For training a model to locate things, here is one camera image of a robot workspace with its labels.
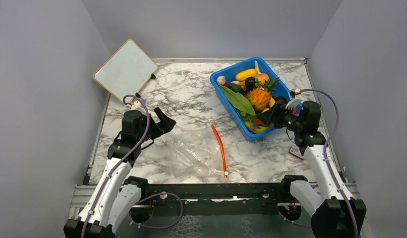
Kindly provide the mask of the green fake leafy vegetable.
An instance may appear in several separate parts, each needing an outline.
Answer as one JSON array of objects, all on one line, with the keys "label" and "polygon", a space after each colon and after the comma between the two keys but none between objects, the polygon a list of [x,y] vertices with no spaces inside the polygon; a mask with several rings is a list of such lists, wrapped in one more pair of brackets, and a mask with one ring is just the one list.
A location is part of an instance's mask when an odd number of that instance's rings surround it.
[{"label": "green fake leafy vegetable", "polygon": [[234,92],[225,86],[220,86],[220,89],[240,116],[251,118],[255,117],[256,112],[253,106],[242,94]]}]

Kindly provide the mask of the yellow fake squash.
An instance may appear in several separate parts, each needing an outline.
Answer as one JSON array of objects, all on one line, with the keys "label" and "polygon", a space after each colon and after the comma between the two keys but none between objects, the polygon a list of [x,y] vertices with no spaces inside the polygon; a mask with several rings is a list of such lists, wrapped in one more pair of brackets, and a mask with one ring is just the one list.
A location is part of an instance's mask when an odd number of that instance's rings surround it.
[{"label": "yellow fake squash", "polygon": [[255,68],[247,69],[247,70],[239,72],[235,76],[235,80],[242,82],[242,81],[245,81],[249,77],[255,77],[258,73],[259,73],[258,70],[256,70]]}]

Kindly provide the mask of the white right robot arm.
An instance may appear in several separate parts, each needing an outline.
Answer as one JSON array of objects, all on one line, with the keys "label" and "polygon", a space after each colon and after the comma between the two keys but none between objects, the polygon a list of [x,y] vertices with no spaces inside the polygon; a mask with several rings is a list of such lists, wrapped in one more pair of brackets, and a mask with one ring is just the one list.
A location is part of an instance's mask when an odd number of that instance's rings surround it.
[{"label": "white right robot arm", "polygon": [[357,238],[366,215],[366,206],[356,199],[341,179],[330,156],[329,141],[319,132],[321,106],[305,101],[299,115],[275,103],[256,116],[263,125],[286,128],[294,133],[294,142],[315,176],[318,191],[304,179],[285,178],[279,188],[280,198],[295,198],[311,217],[311,229],[317,238]]}]

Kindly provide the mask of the orange fake pineapple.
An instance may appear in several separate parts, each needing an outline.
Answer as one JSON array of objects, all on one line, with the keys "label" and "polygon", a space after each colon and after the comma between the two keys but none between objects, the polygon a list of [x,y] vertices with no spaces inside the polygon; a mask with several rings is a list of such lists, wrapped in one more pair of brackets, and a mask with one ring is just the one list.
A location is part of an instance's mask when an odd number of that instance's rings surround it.
[{"label": "orange fake pineapple", "polygon": [[279,83],[280,78],[269,78],[264,85],[259,85],[257,88],[249,91],[246,94],[247,100],[251,103],[257,113],[263,112],[269,108],[268,104],[270,98],[273,97],[271,93],[275,91],[274,87]]}]

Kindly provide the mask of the beige fake garlic bulb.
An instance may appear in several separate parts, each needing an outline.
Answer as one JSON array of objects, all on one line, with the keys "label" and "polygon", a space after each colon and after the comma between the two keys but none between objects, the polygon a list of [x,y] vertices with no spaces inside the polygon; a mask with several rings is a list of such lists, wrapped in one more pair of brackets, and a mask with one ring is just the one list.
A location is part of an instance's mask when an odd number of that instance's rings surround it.
[{"label": "beige fake garlic bulb", "polygon": [[217,77],[216,83],[219,86],[224,86],[226,84],[226,78],[223,75],[221,75],[221,76]]}]

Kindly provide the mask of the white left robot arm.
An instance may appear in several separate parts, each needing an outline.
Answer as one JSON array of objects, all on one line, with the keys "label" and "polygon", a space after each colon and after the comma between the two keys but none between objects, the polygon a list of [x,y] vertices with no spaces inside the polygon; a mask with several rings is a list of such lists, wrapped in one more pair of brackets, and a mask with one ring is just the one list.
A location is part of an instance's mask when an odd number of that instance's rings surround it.
[{"label": "white left robot arm", "polygon": [[77,218],[66,221],[65,237],[113,238],[131,207],[147,201],[147,179],[128,174],[142,151],[142,143],[170,132],[176,124],[160,108],[154,112],[159,122],[144,110],[124,113],[122,129],[108,149],[103,174]]}]

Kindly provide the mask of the yellow fake banana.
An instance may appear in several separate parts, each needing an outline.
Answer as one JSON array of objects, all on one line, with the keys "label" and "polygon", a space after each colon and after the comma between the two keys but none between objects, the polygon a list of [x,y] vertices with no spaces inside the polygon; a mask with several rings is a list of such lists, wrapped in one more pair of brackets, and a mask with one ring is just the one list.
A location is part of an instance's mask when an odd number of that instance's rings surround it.
[{"label": "yellow fake banana", "polygon": [[269,104],[268,104],[269,108],[272,108],[273,105],[275,104],[275,102],[276,102],[276,101],[274,100],[274,98],[271,97],[271,98],[270,98],[270,101],[269,101]]}]

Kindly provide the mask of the clear zip top bag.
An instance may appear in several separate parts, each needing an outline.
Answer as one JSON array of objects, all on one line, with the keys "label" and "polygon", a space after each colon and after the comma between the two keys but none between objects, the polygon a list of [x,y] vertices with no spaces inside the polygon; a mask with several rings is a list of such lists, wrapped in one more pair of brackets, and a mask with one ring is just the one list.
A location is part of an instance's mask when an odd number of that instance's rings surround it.
[{"label": "clear zip top bag", "polygon": [[190,130],[165,137],[170,156],[169,166],[175,178],[224,178],[225,151],[212,127]]}]

